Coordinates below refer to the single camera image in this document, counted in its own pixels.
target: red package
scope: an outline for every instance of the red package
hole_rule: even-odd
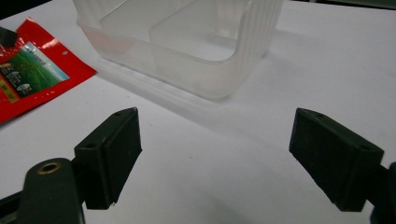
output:
[[[32,19],[16,32],[13,48],[0,45],[0,123],[52,100],[96,73]]]

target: package image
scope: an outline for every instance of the package image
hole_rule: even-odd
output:
[[[0,45],[0,123],[42,105],[96,71],[32,19],[14,47]]]

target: white table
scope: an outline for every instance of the white table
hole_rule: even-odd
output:
[[[289,141],[304,107],[382,147],[384,166],[396,161],[395,11],[285,2],[266,56],[216,102],[100,59],[71,0],[0,26],[15,30],[27,17],[99,74],[0,126],[0,198],[22,189],[30,167],[74,158],[74,146],[111,113],[137,106],[144,151],[116,206],[84,209],[87,223],[369,223],[373,207],[339,212]]]

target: plastic container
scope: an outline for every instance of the plastic container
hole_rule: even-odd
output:
[[[205,98],[234,92],[268,50],[283,0],[74,0],[102,57]]]

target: printed label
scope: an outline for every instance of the printed label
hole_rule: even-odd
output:
[[[31,42],[27,42],[8,62],[0,64],[0,75],[9,83],[0,81],[0,88],[11,103],[16,102],[14,92],[23,98],[69,79],[64,71]]]

